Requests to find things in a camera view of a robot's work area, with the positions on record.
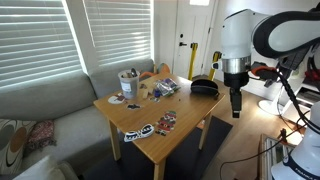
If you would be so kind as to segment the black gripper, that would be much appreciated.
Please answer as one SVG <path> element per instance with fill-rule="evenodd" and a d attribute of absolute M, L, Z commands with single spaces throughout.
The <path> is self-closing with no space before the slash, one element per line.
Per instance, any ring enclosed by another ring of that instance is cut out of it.
<path fill-rule="evenodd" d="M 232 106 L 232 117 L 239 118 L 242 108 L 242 94 L 239 90 L 241 87 L 247 85 L 249 82 L 249 75 L 247 72 L 238 74 L 224 74 L 224 85 L 230 87 L 230 102 Z"/>

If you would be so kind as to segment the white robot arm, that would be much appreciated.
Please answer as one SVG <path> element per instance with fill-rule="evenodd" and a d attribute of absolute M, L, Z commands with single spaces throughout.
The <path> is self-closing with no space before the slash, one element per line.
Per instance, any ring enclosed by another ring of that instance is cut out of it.
<path fill-rule="evenodd" d="M 237 118 L 242 106 L 241 88 L 249 75 L 264 70 L 276 77 L 281 74 L 268 66 L 251 65 L 251 53 L 277 59 L 319 43 L 317 11 L 286 11 L 266 15 L 250 9 L 225 18 L 221 32 L 221 59 L 212 65 L 224 72 L 224 85 L 230 88 L 232 115 Z M 271 168 L 275 180 L 320 180 L 320 103 L 303 117 L 307 129 L 303 140 L 283 160 Z"/>

